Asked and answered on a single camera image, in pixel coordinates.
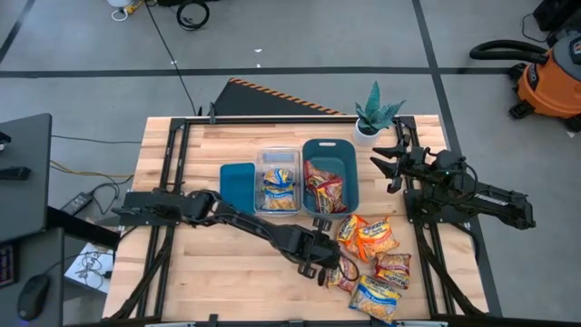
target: wooden table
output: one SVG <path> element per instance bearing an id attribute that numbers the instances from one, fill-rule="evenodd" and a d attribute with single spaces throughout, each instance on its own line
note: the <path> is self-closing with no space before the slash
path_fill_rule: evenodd
<path id="1" fill-rule="evenodd" d="M 416 116 L 422 146 L 433 152 L 446 147 L 436 115 Z M 145 127 L 133 189 L 150 191 L 158 186 L 170 117 L 149 118 Z M 267 146 L 301 147 L 311 138 L 342 138 L 352 141 L 352 124 L 236 124 L 195 125 L 190 131 L 184 169 L 187 193 L 208 188 L 219 189 L 223 164 L 254 162 L 256 151 Z M 177 155 L 180 136 L 176 138 Z M 394 129 L 383 131 L 379 146 L 393 146 Z M 358 147 L 359 209 L 356 213 L 370 221 L 388 214 L 396 239 L 393 253 L 411 253 L 411 284 L 402 291 L 396 318 L 429 317 L 413 227 L 406 219 L 402 192 L 386 193 L 389 183 L 373 165 L 370 148 Z M 170 173 L 173 180 L 175 170 Z M 299 223 L 308 228 L 306 214 L 291 218 L 270 218 L 275 223 Z M 334 234 L 337 223 L 333 224 Z M 439 228 L 448 272 L 460 289 L 482 311 L 487 310 L 470 238 L 442 224 Z M 103 316 L 117 311 L 143 275 L 150 227 L 140 227 L 123 239 Z M 371 273 L 371 264 L 359 262 L 362 273 Z M 444 308 L 436 274 L 432 273 L 438 307 Z M 153 312 L 157 281 L 150 288 L 148 313 Z M 362 320 L 369 317 L 347 308 L 350 296 L 339 288 L 318 287 L 316 281 L 297 274 L 288 262 L 263 240 L 227 225 L 193 229 L 180 225 L 175 234 L 168 287 L 162 319 L 208 321 L 211 313 L 220 321 Z"/>

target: shop vacuum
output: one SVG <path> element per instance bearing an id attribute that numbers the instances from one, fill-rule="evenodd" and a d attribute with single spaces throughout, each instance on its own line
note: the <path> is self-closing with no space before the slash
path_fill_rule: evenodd
<path id="1" fill-rule="evenodd" d="M 530 63 L 507 70 L 517 81 L 520 99 L 510 108 L 510 115 L 515 119 L 532 113 L 559 117 L 571 131 L 581 132 L 581 35 L 564 37 L 548 51 L 520 41 L 490 41 L 472 49 L 470 58 Z"/>

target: potted plant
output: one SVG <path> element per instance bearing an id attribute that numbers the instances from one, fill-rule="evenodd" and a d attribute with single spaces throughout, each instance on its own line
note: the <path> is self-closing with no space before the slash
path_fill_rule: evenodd
<path id="1" fill-rule="evenodd" d="M 359 116 L 353 132 L 355 143 L 362 146 L 372 146 L 379 137 L 379 131 L 389 128 L 393 124 L 391 120 L 405 102 L 404 100 L 399 104 L 380 106 L 379 86 L 378 82 L 375 81 L 373 87 L 371 87 L 371 94 L 367 104 L 365 104 L 365 111 L 361 109 L 358 103 L 355 103 L 355 110 Z"/>

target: succulent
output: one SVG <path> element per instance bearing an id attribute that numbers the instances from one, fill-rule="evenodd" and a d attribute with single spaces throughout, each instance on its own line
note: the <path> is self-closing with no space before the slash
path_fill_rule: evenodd
<path id="1" fill-rule="evenodd" d="M 380 106 L 379 86 L 378 82 L 375 81 L 373 87 L 371 87 L 371 94 L 367 104 L 365 104 L 365 112 L 358 103 L 355 103 L 355 110 L 360 118 L 358 123 L 359 130 L 365 135 L 374 135 L 383 128 L 389 128 L 392 124 L 391 120 L 405 102 L 404 100 L 399 104 Z"/>

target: snack bag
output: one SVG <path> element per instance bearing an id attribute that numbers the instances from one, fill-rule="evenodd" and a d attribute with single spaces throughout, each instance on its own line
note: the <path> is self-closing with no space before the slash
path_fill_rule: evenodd
<path id="1" fill-rule="evenodd" d="M 389 218 L 372 223 L 358 229 L 358 246 L 363 248 L 366 257 L 374 257 L 399 246 L 399 242 L 391 237 Z"/>
<path id="2" fill-rule="evenodd" d="M 306 186 L 305 188 L 307 189 L 307 192 L 313 195 L 315 195 L 317 186 L 330 180 L 339 178 L 339 176 L 334 173 L 325 172 L 315 168 L 315 166 L 313 166 L 310 161 L 305 161 L 304 175 Z"/>
<path id="3" fill-rule="evenodd" d="M 343 180 L 337 178 L 317 186 L 315 200 L 319 213 L 342 213 L 347 210 L 343 204 Z"/>
<path id="4" fill-rule="evenodd" d="M 265 185 L 287 188 L 293 184 L 292 172 L 284 168 L 270 169 L 262 174 Z"/>
<path id="5" fill-rule="evenodd" d="M 337 230 L 337 241 L 343 243 L 347 251 L 359 256 L 359 247 L 357 246 L 357 230 L 369 223 L 356 214 L 350 214 L 345 218 Z"/>
<path id="6" fill-rule="evenodd" d="M 341 256 L 339 260 L 339 268 L 335 270 L 327 270 L 327 287 L 329 286 L 339 286 L 341 290 L 351 292 L 357 283 L 357 268 L 349 260 Z"/>
<path id="7" fill-rule="evenodd" d="M 407 290 L 409 287 L 409 261 L 411 254 L 378 253 L 375 263 L 377 279 Z"/>
<path id="8" fill-rule="evenodd" d="M 391 286 L 368 276 L 361 276 L 356 291 L 351 297 L 349 307 L 365 312 L 371 317 L 390 323 L 395 315 L 401 294 Z"/>
<path id="9" fill-rule="evenodd" d="M 294 204 L 294 191 L 290 189 L 278 189 L 267 187 L 264 189 L 264 204 L 262 210 L 269 211 L 293 211 L 297 210 Z"/>

